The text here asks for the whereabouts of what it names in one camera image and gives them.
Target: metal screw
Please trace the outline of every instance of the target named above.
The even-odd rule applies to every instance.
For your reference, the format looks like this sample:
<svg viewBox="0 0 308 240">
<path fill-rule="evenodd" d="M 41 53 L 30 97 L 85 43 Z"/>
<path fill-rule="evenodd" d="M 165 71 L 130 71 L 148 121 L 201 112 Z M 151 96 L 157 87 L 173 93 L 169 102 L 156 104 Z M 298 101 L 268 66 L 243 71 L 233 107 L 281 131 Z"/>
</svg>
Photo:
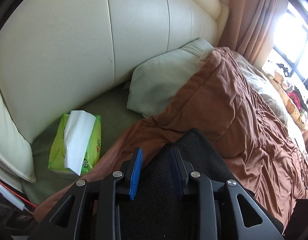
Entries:
<svg viewBox="0 0 308 240">
<path fill-rule="evenodd" d="M 81 186 L 84 186 L 84 185 L 85 185 L 85 180 L 79 179 L 78 181 L 76 181 L 76 186 L 81 187 Z"/>
<path fill-rule="evenodd" d="M 122 175 L 123 175 L 123 173 L 122 173 L 121 171 L 115 171 L 115 172 L 113 172 L 113 176 L 114 176 L 115 178 L 121 177 Z"/>
<path fill-rule="evenodd" d="M 193 172 L 191 172 L 191 176 L 193 178 L 198 178 L 199 176 L 201 176 L 201 174 L 198 171 L 193 171 Z"/>
<path fill-rule="evenodd" d="M 231 186 L 231 187 L 235 187 L 236 184 L 237 184 L 237 182 L 236 182 L 235 180 L 233 180 L 233 179 L 229 179 L 229 180 L 227 181 L 227 185 L 229 185 L 229 186 Z"/>
</svg>

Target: pale green pillow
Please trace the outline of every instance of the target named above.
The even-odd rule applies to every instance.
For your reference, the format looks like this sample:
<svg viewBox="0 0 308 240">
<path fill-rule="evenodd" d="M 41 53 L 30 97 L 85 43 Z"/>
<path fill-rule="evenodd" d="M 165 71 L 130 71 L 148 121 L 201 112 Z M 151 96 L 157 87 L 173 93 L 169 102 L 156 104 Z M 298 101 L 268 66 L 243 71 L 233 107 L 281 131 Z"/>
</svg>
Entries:
<svg viewBox="0 0 308 240">
<path fill-rule="evenodd" d="M 176 92 L 198 68 L 196 62 L 213 46 L 204 39 L 162 54 L 139 65 L 133 72 L 127 108 L 144 117 L 160 114 Z"/>
</svg>

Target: wrinkled fabric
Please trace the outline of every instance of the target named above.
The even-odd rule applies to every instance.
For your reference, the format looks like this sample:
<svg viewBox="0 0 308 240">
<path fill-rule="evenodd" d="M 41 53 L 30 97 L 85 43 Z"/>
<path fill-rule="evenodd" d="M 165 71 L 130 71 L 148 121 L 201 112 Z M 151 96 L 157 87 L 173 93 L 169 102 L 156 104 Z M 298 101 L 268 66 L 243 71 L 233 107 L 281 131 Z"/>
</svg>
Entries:
<svg viewBox="0 0 308 240">
<path fill-rule="evenodd" d="M 142 148 L 146 165 L 191 128 L 205 134 L 241 184 L 286 226 L 295 200 L 308 198 L 308 163 L 228 48 L 215 49 L 163 113 L 137 121 L 83 178 L 103 179 L 129 160 L 135 147 Z M 42 220 L 66 190 L 42 203 L 35 218 Z"/>
</svg>

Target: window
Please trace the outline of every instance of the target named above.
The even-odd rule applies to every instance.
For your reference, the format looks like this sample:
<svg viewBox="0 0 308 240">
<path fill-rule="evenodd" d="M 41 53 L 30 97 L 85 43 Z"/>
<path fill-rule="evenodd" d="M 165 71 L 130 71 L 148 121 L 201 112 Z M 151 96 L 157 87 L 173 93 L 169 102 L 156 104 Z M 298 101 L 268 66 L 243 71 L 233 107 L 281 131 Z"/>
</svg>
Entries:
<svg viewBox="0 0 308 240">
<path fill-rule="evenodd" d="M 291 4 L 277 23 L 268 60 L 289 70 L 289 77 L 308 103 L 308 26 Z"/>
</svg>

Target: black mesh fabric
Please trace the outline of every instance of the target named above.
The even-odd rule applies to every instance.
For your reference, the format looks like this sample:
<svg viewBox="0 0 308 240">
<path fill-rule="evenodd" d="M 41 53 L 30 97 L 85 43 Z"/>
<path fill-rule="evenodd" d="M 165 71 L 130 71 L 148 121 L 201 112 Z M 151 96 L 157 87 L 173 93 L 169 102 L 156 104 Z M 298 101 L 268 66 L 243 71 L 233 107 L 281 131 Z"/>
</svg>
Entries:
<svg viewBox="0 0 308 240">
<path fill-rule="evenodd" d="M 122 240 L 196 239 L 197 230 L 194 225 L 198 223 L 198 206 L 194 201 L 180 201 L 177 197 L 168 156 L 172 146 L 178 147 L 182 158 L 191 162 L 195 171 L 205 174 L 211 180 L 237 180 L 205 135 L 197 129 L 190 130 L 174 144 L 163 147 L 142 169 L 135 200 L 119 203 Z M 282 223 L 255 202 L 282 233 Z M 215 207 L 218 238 L 222 239 L 217 201 Z"/>
</svg>

